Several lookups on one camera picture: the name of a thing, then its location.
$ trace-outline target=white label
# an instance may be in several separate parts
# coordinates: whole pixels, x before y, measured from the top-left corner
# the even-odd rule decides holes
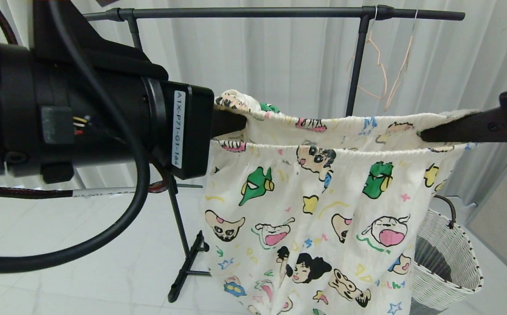
[[[185,123],[185,92],[174,92],[174,127],[171,136],[171,164],[182,168],[183,124]]]

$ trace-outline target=rack foot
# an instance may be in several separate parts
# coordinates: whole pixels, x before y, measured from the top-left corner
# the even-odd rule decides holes
[[[179,293],[182,290],[183,284],[185,284],[185,280],[188,275],[195,276],[210,276],[210,273],[207,271],[196,271],[191,270],[193,266],[193,262],[197,257],[197,253],[199,252],[207,252],[209,251],[209,245],[207,243],[203,243],[203,231],[199,231],[191,249],[189,250],[189,256],[185,258],[183,266],[179,270],[178,276],[175,278],[175,282],[170,287],[170,292],[168,293],[168,302],[174,303],[177,301],[179,297]]]

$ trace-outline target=clothes rack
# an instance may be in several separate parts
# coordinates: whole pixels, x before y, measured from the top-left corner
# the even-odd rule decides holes
[[[353,64],[353,75],[349,87],[347,99],[346,116],[353,115],[355,97],[360,77],[360,69],[364,54],[368,27],[370,21],[375,18],[378,21],[390,18],[420,18],[429,20],[451,20],[461,21],[465,18],[464,12],[452,12],[443,10],[410,10],[397,9],[380,4],[378,6],[362,7],[263,7],[263,8],[155,8],[155,9],[134,9],[134,8],[112,8],[105,12],[84,14],[88,21],[111,20],[116,22],[127,21],[129,31],[133,38],[135,48],[143,49],[139,36],[139,18],[360,18],[357,48]],[[207,271],[192,270],[191,267],[199,252],[209,251],[208,244],[203,242],[203,232],[199,231],[193,245],[189,247],[185,236],[185,227],[179,211],[177,202],[177,183],[171,176],[168,193],[171,206],[175,215],[175,222],[178,227],[179,237],[185,253],[185,261],[171,285],[168,293],[168,301],[175,302],[187,279],[188,275],[209,276]]]

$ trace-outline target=curtain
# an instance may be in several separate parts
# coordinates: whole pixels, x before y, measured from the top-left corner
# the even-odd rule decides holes
[[[398,116],[456,109],[490,109],[507,90],[507,0],[120,0],[101,8],[91,0],[75,0],[83,13],[112,7],[340,7],[387,4],[395,8],[463,11],[463,21],[390,19],[371,22],[372,40],[365,48],[359,87],[388,93],[413,36],[406,73],[384,111],[383,99],[358,89],[355,116]],[[0,0],[19,41],[26,45],[28,3]],[[125,22],[95,21],[107,40],[132,45]],[[211,88],[215,95],[234,88],[277,104],[287,114],[312,118],[345,115],[349,93],[349,61],[354,56],[358,18],[180,18],[138,20],[143,49],[164,66],[172,81]],[[444,195],[464,203],[481,202],[507,166],[507,144],[485,144],[467,152]],[[45,185],[37,177],[0,177],[0,185],[42,188],[132,186],[133,163],[77,169],[69,183]],[[159,177],[153,172],[152,180]],[[203,178],[185,181],[201,184]]]

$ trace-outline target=white woven basket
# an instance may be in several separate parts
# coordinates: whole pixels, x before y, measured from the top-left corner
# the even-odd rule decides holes
[[[471,241],[461,226],[429,210],[415,250],[411,315],[434,315],[483,287]]]

